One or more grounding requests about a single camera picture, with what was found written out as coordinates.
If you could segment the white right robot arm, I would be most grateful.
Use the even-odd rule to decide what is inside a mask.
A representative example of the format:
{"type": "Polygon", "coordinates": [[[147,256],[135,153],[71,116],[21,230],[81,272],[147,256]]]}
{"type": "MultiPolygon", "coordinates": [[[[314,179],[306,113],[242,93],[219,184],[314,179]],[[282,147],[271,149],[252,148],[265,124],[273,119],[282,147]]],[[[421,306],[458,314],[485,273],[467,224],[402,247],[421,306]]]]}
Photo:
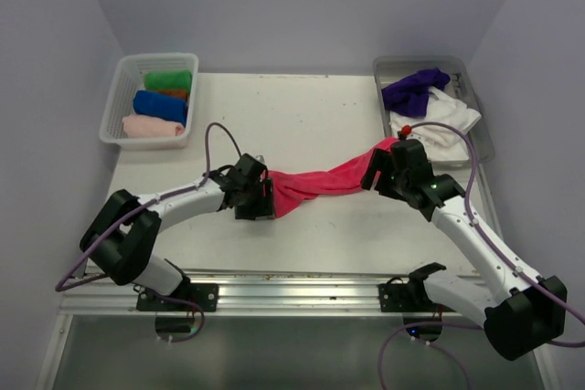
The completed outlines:
{"type": "Polygon", "coordinates": [[[555,276],[543,278],[519,258],[477,214],[466,191],[448,174],[433,172],[416,140],[374,149],[361,185],[407,203],[460,249],[484,282],[478,286],[433,262],[405,283],[378,287],[383,311],[427,311],[436,305],[480,326],[506,360],[550,343],[564,332],[567,288],[555,276]]]}

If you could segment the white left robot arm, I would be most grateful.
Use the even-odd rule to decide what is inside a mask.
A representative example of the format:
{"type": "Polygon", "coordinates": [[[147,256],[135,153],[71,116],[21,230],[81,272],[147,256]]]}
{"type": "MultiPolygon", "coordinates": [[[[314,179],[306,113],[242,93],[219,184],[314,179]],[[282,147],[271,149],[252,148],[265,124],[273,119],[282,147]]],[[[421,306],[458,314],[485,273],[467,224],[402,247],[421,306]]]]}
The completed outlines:
{"type": "Polygon", "coordinates": [[[111,195],[80,241],[89,259],[115,284],[152,290],[169,310],[189,302],[186,275],[154,254],[162,232],[193,217],[232,209],[237,219],[274,217],[266,165],[245,153],[234,164],[162,193],[111,195]]]}

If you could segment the pink red towel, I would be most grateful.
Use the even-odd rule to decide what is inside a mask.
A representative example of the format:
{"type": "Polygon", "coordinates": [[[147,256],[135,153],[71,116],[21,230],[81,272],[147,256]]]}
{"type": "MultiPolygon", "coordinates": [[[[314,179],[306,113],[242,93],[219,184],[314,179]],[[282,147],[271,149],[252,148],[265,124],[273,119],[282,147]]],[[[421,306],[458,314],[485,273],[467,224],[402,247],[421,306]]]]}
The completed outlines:
{"type": "Polygon", "coordinates": [[[303,202],[319,196],[351,195],[361,191],[361,180],[376,149],[388,151],[399,139],[388,137],[366,153],[350,159],[328,171],[287,174],[269,171],[273,184],[273,204],[276,218],[284,217],[303,202]]]}

